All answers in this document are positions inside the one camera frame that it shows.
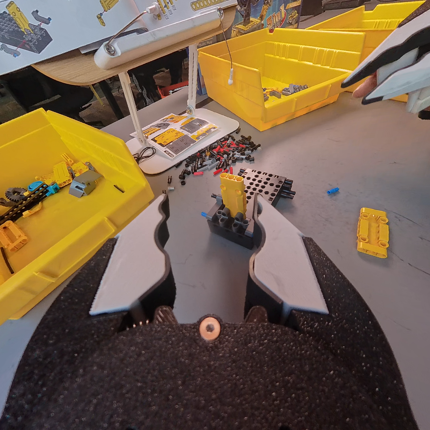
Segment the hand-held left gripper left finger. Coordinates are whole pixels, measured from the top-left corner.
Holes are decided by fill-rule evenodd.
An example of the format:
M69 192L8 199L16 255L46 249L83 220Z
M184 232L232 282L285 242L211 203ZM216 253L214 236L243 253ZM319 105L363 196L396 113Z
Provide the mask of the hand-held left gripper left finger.
M172 307L172 270L165 251L169 216L169 197L161 195L117 235L90 315L129 311L153 316L159 306Z

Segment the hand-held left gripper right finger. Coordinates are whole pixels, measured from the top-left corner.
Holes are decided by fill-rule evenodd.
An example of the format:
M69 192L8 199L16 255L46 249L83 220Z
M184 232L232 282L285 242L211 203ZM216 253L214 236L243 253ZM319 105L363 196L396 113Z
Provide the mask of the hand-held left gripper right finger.
M255 196L256 252L249 262L249 304L268 316L292 310L329 314L304 234L261 195Z

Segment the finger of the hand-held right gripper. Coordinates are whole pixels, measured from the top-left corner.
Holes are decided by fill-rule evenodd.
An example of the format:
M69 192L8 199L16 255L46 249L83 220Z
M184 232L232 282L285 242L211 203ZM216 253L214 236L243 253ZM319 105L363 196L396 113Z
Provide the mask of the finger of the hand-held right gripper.
M419 7L346 78L341 84L347 88L373 73L381 84L394 72L416 61L420 47L429 43L430 10Z
M429 115L429 64L399 67L387 65L377 71L377 86L363 100L363 105L407 94L406 110L412 114Z

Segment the black lego model yellow beam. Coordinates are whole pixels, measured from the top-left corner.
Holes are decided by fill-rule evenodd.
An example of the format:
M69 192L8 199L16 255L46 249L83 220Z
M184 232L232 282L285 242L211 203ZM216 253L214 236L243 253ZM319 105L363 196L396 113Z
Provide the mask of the black lego model yellow beam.
M211 233L247 249L254 247L254 199L262 196L272 206L280 198L293 199L293 181L284 176L255 169L239 170L238 175L222 173L220 192L212 194L216 203L207 212Z

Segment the yellow lego panel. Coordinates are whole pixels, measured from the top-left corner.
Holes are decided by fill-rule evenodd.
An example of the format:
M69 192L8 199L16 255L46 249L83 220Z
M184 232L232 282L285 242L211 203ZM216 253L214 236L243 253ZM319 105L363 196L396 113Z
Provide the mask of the yellow lego panel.
M357 225L357 250L378 258L387 258L388 222L386 212L361 208Z

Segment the yellow storage bin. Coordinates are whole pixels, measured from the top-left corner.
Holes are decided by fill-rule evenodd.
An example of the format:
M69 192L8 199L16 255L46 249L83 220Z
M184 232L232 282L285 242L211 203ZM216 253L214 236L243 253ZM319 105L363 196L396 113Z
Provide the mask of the yellow storage bin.
M1 195L52 174L66 154L102 176L89 196L69 186L15 221L28 242L1 256L0 323L19 319L85 264L140 214L154 194L123 140L52 111L38 109L0 127Z
M267 29L201 48L207 94L259 131L336 102L341 83L359 65L365 34ZM308 85L264 102L262 86Z
M419 7L429 7L429 1L380 4L371 11L366 11L364 6L360 6L307 29L364 33L365 42L360 60L361 64L404 19ZM419 48L418 57L413 64L429 64L429 43ZM341 88L353 92L365 80L366 78L363 78L347 88ZM392 99L407 102L408 95L403 94ZM424 120L429 119L429 115L418 116Z

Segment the heap of yellow lego parts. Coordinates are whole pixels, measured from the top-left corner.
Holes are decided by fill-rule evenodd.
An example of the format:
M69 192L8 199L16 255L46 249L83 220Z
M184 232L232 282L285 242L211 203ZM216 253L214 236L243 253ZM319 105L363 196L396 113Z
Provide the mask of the heap of yellow lego parts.
M1 207L7 209L0 216L1 257L11 275L15 271L9 255L28 242L27 235L16 224L17 220L40 211L44 200L66 186L70 186L69 194L74 197L88 196L102 178L90 162L74 161L67 153L61 157L61 162L53 166L52 173L36 176L27 187L9 187L5 197L1 197Z

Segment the pile of loose lego pieces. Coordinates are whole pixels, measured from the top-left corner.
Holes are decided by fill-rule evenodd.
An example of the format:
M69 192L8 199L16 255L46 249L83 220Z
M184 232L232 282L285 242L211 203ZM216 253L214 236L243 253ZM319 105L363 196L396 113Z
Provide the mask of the pile of loose lego pieces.
M177 185L185 186L190 177L232 174L236 164L253 163L255 153L261 150L261 143L254 142L251 136L228 134L178 162L175 168L181 171Z

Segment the colourful lego set box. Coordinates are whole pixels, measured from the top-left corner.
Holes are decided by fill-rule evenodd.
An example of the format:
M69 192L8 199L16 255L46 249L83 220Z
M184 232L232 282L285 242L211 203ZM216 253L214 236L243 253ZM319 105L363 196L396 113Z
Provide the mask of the colourful lego set box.
M234 23L227 31L230 38L267 28L297 28L301 0L238 0Z

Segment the open lego instruction manual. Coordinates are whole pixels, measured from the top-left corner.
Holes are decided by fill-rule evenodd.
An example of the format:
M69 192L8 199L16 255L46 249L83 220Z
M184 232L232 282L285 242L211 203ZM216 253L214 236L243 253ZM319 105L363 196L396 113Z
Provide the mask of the open lego instruction manual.
M1 1L1 75L73 51L97 50L111 36L158 2L161 13L145 14L121 36L142 34L237 1Z

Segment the person's right hand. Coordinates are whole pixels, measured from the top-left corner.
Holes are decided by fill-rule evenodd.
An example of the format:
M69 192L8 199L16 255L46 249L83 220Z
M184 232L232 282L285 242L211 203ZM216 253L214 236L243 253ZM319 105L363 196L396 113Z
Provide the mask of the person's right hand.
M378 86L377 72L372 73L352 93L354 99L361 99L371 93Z

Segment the sticker sheet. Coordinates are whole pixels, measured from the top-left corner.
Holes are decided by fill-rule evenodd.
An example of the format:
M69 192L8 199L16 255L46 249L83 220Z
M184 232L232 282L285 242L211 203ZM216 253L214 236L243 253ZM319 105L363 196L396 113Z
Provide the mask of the sticker sheet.
M142 133L162 155L173 159L218 128L202 117L169 114Z

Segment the white stand base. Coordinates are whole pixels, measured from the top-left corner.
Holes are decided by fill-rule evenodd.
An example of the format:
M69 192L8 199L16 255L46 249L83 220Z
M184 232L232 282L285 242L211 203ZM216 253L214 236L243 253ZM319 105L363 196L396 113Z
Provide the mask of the white stand base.
M185 150L178 157L173 159L162 155L159 150L154 148L153 145L148 142L145 136L144 137L146 138L146 141L144 143L141 143L137 138L137 132L133 132L130 134L132 138L126 142L126 145L132 154L138 153L141 149L145 147L151 147L155 149L155 153L153 155L150 155L148 159L145 159L142 162L139 162L139 166L141 167L141 169L145 174L154 175L154 174L162 173L167 169L176 165L178 162L185 160L187 156L193 153L196 153L197 151L214 143L216 140L224 137L225 135L228 135L234 132L239 127L238 121L228 118L226 116L220 115L218 113L212 112L207 109L197 109L195 110L194 114L191 116L202 117L207 121L211 121L212 123L218 125L219 128L218 130L209 134L207 137L199 140L191 148Z

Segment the white document stand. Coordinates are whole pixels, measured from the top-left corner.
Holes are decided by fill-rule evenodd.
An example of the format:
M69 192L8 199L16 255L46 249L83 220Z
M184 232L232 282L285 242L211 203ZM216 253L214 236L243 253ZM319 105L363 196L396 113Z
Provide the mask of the white document stand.
M218 7L142 34L112 37L97 50L94 62L109 70L150 56L164 56L164 51L183 49L214 33L223 18L223 8Z

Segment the metal gooseneck page holder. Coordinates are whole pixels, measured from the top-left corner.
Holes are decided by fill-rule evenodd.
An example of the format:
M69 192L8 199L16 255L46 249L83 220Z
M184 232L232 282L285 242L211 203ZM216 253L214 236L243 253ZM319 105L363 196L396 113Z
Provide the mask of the metal gooseneck page holder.
M116 34L111 36L111 38L107 42L104 43L103 48L104 48L105 52L109 56L114 57L116 55L116 50L115 50L114 46L112 45L112 42L119 35L121 35L124 31L126 31L138 19L143 17L143 15L150 14L150 15L156 15L156 17L157 17L160 13L161 13L161 8L160 8L158 2L153 2L152 4L150 4L148 7L146 7L146 9L142 13L137 15L134 19L132 19L129 23L127 23L121 30L119 30L118 32L116 32Z

